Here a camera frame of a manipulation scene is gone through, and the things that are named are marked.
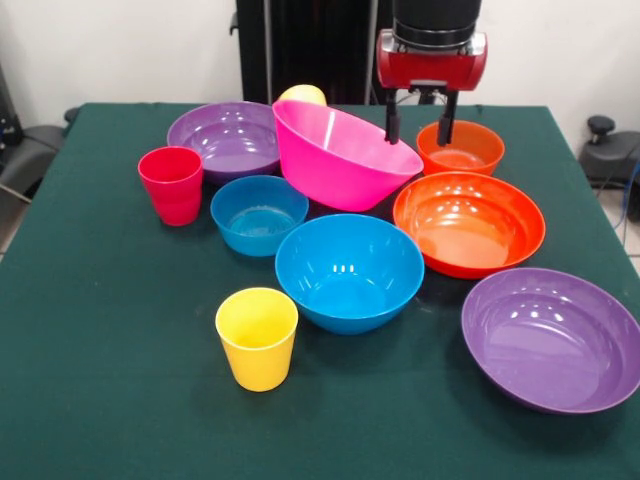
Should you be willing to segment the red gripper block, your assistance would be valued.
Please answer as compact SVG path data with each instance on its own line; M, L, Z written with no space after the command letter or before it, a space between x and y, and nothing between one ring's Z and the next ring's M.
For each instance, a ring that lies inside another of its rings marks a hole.
M444 87L446 102L437 130L437 144L452 141L458 91L472 91L480 83L488 57L485 33L476 32L460 48L418 50L396 39L391 29L383 29L376 42L377 76L386 88L385 141L399 141L400 117L396 89Z

